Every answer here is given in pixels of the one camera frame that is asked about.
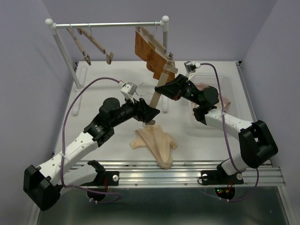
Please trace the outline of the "wooden hanger with beige cloth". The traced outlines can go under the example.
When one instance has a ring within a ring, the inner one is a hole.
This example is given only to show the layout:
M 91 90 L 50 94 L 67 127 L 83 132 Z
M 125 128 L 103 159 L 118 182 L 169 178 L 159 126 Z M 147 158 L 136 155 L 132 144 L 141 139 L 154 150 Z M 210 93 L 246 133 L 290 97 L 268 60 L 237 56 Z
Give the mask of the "wooden hanger with beige cloth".
M 178 69 L 175 66 L 174 60 L 167 60 L 167 62 L 163 66 L 163 70 L 161 72 L 160 78 L 156 87 L 154 88 L 154 93 L 152 95 L 152 99 L 150 101 L 150 107 L 156 109 L 158 102 L 160 100 L 160 96 L 162 95 L 161 89 L 166 85 L 167 80 L 169 78 L 169 73 L 176 74 Z

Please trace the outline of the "wooden hanger with brown cloth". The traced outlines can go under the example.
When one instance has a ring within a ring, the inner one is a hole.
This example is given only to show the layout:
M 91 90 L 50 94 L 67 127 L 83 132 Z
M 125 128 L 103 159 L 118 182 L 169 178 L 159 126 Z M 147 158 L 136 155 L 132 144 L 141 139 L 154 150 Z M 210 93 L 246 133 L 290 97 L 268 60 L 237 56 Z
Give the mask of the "wooden hanger with brown cloth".
M 144 40 L 146 40 L 149 45 L 152 44 L 158 53 L 161 53 L 162 56 L 165 56 L 167 60 L 173 60 L 173 55 L 167 52 L 166 47 L 164 47 L 163 44 L 156 37 L 154 37 L 148 29 L 143 26 L 138 26 L 135 27 L 135 32 L 136 31 L 142 35 Z

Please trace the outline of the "beige underwear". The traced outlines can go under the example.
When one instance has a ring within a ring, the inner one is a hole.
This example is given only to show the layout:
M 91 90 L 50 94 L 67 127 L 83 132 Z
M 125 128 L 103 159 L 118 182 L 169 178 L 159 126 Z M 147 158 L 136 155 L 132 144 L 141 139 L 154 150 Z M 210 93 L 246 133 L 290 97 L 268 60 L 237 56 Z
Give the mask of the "beige underwear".
M 136 138 L 131 141 L 132 149 L 146 147 L 162 169 L 170 169 L 173 165 L 171 150 L 178 147 L 178 143 L 160 125 L 148 125 L 135 131 Z

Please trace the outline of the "brown underwear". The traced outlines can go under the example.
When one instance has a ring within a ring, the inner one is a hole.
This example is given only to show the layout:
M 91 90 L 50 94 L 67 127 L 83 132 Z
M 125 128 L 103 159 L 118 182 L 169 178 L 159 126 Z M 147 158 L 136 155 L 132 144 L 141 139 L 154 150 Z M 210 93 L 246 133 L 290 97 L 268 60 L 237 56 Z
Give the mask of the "brown underwear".
M 152 44 L 149 45 L 137 31 L 135 32 L 135 54 L 141 60 L 146 62 L 146 68 L 153 72 L 153 78 L 156 80 L 160 79 L 166 63 L 175 67 L 174 62 L 167 62 L 166 57 L 162 56 L 161 53 L 158 53 Z

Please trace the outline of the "pink underwear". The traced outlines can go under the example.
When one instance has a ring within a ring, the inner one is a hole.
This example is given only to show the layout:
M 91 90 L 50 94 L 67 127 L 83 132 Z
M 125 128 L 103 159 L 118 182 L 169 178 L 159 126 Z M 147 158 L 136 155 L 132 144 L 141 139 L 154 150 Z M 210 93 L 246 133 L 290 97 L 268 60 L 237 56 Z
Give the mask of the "pink underwear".
M 204 90 L 205 88 L 208 87 L 208 85 L 201 82 L 201 83 L 196 84 L 196 87 L 198 88 L 198 90 Z M 219 102 L 216 104 L 216 107 L 217 107 L 217 109 L 221 110 L 222 104 L 221 104 L 220 97 L 218 97 L 218 99 L 219 99 Z M 231 101 L 225 97 L 222 97 L 222 100 L 223 100 L 223 105 L 224 105 L 224 112 L 227 113 L 231 106 Z

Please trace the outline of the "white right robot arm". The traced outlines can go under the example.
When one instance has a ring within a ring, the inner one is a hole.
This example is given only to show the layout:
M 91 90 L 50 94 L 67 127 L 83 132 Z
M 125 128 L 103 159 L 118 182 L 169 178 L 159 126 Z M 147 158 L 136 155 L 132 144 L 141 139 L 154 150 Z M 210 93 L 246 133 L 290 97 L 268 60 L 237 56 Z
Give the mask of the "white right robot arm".
M 216 170 L 216 179 L 221 183 L 229 181 L 237 172 L 247 168 L 258 168 L 278 153 L 278 147 L 267 126 L 261 120 L 250 122 L 233 117 L 217 108 L 220 101 L 216 88 L 206 86 L 199 89 L 184 75 L 178 75 L 155 91 L 172 100 L 184 98 L 197 105 L 193 109 L 195 119 L 206 125 L 224 131 L 239 141 L 240 152 L 230 155 Z

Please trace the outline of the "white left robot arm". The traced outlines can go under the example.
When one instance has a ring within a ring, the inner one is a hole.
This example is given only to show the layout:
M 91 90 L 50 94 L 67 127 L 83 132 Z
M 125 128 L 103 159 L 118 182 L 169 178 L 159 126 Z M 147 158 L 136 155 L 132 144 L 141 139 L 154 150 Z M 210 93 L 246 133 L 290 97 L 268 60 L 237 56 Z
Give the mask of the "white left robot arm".
M 96 150 L 114 135 L 114 128 L 134 118 L 148 123 L 160 113 L 159 109 L 149 106 L 143 98 L 119 100 L 107 98 L 92 122 L 68 146 L 64 145 L 60 154 L 35 167 L 29 165 L 24 171 L 23 190 L 29 198 L 45 211 L 60 198 L 63 188 L 61 178 L 77 162 Z

